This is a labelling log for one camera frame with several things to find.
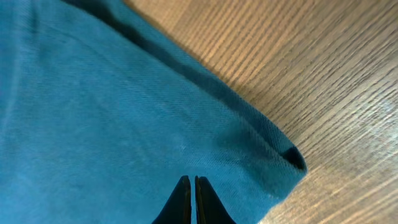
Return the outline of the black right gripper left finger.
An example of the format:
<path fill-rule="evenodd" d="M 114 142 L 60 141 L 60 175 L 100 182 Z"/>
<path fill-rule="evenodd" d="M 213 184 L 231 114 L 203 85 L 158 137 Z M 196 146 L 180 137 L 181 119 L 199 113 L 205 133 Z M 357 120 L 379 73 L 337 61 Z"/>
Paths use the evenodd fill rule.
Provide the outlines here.
<path fill-rule="evenodd" d="M 152 224 L 191 224 L 191 218 L 191 184 L 188 176 L 184 175 Z"/>

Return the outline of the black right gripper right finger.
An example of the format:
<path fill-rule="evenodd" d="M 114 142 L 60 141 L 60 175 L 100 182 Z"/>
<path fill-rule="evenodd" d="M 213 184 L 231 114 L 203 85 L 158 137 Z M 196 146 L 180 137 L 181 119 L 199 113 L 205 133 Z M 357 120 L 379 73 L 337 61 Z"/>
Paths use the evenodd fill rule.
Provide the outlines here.
<path fill-rule="evenodd" d="M 195 177 L 197 224 L 236 224 L 206 177 Z"/>

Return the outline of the blue polo shirt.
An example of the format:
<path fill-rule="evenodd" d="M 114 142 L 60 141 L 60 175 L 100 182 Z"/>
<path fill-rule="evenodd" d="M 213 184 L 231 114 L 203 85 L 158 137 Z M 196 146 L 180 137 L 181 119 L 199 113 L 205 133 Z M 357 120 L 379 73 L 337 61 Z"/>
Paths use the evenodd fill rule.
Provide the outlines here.
<path fill-rule="evenodd" d="M 183 175 L 257 223 L 306 173 L 277 126 L 122 1 L 1 2 L 2 223 L 151 223 Z"/>

